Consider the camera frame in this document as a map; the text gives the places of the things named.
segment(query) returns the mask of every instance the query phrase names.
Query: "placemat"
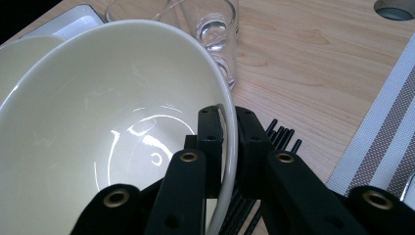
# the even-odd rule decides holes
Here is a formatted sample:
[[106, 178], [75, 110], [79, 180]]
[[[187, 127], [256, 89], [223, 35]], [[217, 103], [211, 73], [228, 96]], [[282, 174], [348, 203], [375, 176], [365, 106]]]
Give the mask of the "placemat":
[[327, 187], [372, 185], [400, 198], [415, 171], [415, 34], [347, 147]]

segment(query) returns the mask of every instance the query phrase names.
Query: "gray striped placemat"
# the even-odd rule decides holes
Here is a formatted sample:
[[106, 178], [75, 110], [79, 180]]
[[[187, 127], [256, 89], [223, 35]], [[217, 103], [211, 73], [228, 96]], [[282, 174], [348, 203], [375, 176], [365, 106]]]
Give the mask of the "gray striped placemat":
[[415, 171], [415, 34], [327, 182], [347, 195], [372, 185], [398, 198]]

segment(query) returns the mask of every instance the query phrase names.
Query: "wooden table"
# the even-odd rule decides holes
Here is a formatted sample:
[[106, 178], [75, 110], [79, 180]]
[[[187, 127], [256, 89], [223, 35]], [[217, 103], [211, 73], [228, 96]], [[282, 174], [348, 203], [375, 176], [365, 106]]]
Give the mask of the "wooden table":
[[[68, 9], [103, 16], [113, 0], [64, 0], [9, 41]], [[298, 154], [325, 182], [388, 78], [415, 22], [378, 16], [375, 0], [240, 0], [234, 102], [263, 126], [296, 130]], [[255, 234], [265, 234], [263, 223]]]

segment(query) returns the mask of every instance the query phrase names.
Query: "white bowl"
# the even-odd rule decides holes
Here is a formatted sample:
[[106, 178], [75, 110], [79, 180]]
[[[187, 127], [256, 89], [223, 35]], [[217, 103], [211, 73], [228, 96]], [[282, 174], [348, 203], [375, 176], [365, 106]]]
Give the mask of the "white bowl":
[[211, 105], [222, 107], [227, 138], [217, 227], [232, 192], [237, 127], [208, 52], [151, 21], [107, 23], [64, 42], [0, 109], [1, 233], [69, 234], [99, 190], [156, 182]]
[[0, 104], [36, 62], [64, 41], [52, 35], [32, 36], [0, 47]]

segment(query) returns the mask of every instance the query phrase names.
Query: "table surface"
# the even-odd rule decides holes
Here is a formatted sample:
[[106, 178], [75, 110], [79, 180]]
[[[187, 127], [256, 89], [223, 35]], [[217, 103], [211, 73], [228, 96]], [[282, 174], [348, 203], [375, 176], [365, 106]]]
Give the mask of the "table surface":
[[[298, 154], [323, 181], [415, 31], [378, 16], [376, 0], [240, 0], [235, 105], [296, 130]], [[63, 0], [16, 40], [79, 4], [102, 17], [113, 0]], [[266, 234], [261, 222], [254, 234]]]

